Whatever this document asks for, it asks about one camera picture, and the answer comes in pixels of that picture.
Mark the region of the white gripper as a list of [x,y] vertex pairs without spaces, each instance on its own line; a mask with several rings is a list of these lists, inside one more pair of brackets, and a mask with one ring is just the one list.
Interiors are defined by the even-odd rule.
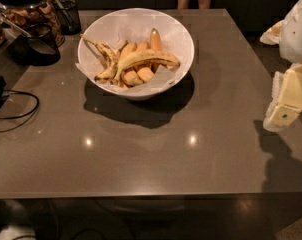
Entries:
[[280,56],[292,64],[284,73],[276,72],[272,82],[272,101],[263,128],[279,132],[289,127],[302,112],[302,0],[285,18],[260,37],[260,42],[278,45]]

